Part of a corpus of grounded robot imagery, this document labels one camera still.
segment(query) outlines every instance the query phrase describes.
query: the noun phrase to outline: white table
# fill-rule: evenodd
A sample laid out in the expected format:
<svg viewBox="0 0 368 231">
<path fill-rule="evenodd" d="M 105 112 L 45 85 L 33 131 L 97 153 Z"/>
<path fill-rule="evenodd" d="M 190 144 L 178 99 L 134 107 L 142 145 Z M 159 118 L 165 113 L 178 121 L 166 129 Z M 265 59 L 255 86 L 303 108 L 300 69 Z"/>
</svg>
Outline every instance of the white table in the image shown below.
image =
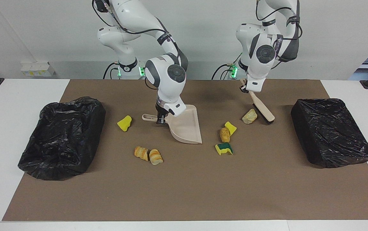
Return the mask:
<svg viewBox="0 0 368 231">
<path fill-rule="evenodd" d="M 0 86 L 0 230 L 368 230 L 368 221 L 1 222 L 23 176 L 17 164 L 36 127 L 39 112 L 46 104 L 61 99 L 68 82 L 58 79 L 6 79 Z M 357 81 L 322 83 L 331 98 L 340 98 L 347 104 L 368 141 L 368 90 Z"/>
</svg>

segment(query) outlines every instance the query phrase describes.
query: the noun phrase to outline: white wall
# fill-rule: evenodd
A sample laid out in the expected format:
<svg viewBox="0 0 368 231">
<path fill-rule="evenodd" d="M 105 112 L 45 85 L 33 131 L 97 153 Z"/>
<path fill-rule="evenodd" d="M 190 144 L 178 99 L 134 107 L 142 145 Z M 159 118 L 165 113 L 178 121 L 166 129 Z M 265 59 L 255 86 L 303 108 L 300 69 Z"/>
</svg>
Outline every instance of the white wall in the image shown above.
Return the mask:
<svg viewBox="0 0 368 231">
<path fill-rule="evenodd" d="M 237 26 L 255 20 L 254 0 L 143 0 L 188 56 L 188 77 L 210 78 L 241 52 Z M 348 79 L 368 57 L 368 1 L 301 0 L 299 57 L 270 78 Z M 285 19 L 279 16 L 282 26 Z M 49 61 L 59 78 L 100 78 L 117 60 L 102 46 L 90 0 L 0 0 L 0 77 L 23 78 L 21 61 Z M 132 41 L 143 61 L 162 54 L 151 37 Z"/>
</svg>

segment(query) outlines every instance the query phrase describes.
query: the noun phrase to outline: sponge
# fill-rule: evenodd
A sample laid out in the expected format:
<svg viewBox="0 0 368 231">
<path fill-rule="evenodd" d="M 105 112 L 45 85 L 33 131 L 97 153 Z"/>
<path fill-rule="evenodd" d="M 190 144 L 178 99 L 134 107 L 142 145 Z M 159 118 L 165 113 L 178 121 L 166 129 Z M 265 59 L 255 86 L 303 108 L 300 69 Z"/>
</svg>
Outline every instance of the sponge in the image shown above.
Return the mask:
<svg viewBox="0 0 368 231">
<path fill-rule="evenodd" d="M 232 148 L 231 148 L 229 143 L 218 144 L 218 145 L 215 146 L 215 149 L 217 150 L 218 155 L 221 155 L 221 154 L 227 153 L 227 152 L 229 152 L 231 155 L 233 155 Z"/>
<path fill-rule="evenodd" d="M 230 130 L 230 136 L 232 136 L 233 133 L 235 133 L 235 131 L 237 130 L 237 127 L 232 125 L 230 122 L 225 123 L 225 127 Z"/>
<path fill-rule="evenodd" d="M 131 118 L 131 116 L 126 116 L 124 117 L 124 119 L 120 120 L 117 125 L 118 127 L 121 128 L 121 130 L 123 130 L 124 132 L 126 132 L 128 130 L 128 128 L 131 126 L 131 121 L 133 121 L 133 119 Z"/>
</svg>

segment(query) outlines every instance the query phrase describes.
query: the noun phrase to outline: dustpan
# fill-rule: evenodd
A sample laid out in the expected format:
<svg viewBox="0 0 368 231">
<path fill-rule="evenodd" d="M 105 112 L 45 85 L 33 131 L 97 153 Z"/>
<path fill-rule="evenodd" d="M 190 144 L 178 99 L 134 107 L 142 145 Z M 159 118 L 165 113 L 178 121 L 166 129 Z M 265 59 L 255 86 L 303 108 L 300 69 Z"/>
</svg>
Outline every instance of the dustpan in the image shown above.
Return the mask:
<svg viewBox="0 0 368 231">
<path fill-rule="evenodd" d="M 165 117 L 165 123 L 168 124 L 174 139 L 182 143 L 203 143 L 198 123 L 197 108 L 194 105 L 186 105 L 186 107 L 187 109 L 178 117 L 172 115 Z M 143 114 L 142 119 L 157 122 L 156 115 Z"/>
</svg>

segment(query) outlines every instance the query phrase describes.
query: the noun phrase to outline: brown paper mat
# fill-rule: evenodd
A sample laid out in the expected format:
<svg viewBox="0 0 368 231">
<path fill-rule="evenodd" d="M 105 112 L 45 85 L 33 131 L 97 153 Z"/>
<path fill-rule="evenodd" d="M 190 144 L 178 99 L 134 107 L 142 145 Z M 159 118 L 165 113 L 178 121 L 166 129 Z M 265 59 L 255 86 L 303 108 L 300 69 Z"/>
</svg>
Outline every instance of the brown paper mat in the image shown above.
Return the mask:
<svg viewBox="0 0 368 231">
<path fill-rule="evenodd" d="M 197 107 L 203 145 L 177 142 L 155 114 L 156 91 L 143 81 L 71 80 L 62 102 L 97 98 L 107 110 L 87 173 L 63 182 L 25 174 L 4 221 L 182 221 L 368 219 L 368 164 L 319 169 L 309 164 L 290 111 L 298 98 L 328 98 L 320 81 L 267 80 L 257 94 L 275 115 L 266 125 L 241 117 L 252 108 L 239 81 L 188 81 L 182 94 Z M 116 125 L 133 117 L 127 133 Z M 219 156 L 219 129 L 231 121 L 234 156 Z M 153 166 L 133 155 L 157 148 Z"/>
</svg>

